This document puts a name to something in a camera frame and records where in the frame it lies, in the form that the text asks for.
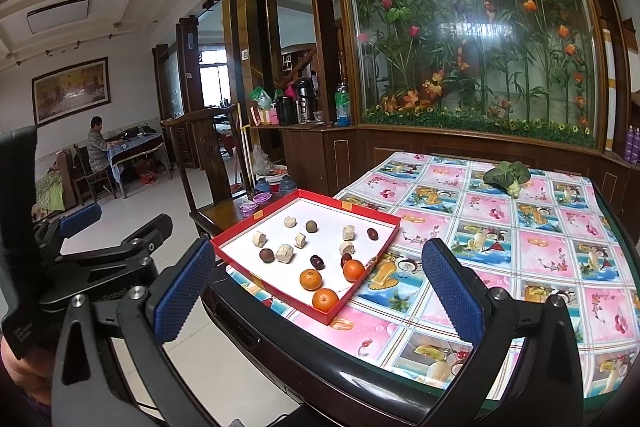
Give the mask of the person's left hand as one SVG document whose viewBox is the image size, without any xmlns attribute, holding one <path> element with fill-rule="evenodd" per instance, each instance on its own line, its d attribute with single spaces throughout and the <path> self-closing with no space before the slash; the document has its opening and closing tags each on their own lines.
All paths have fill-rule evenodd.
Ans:
<svg viewBox="0 0 640 427">
<path fill-rule="evenodd" d="M 12 381 L 43 405 L 51 404 L 54 358 L 52 352 L 35 347 L 19 359 L 6 338 L 1 339 L 1 360 Z"/>
</svg>

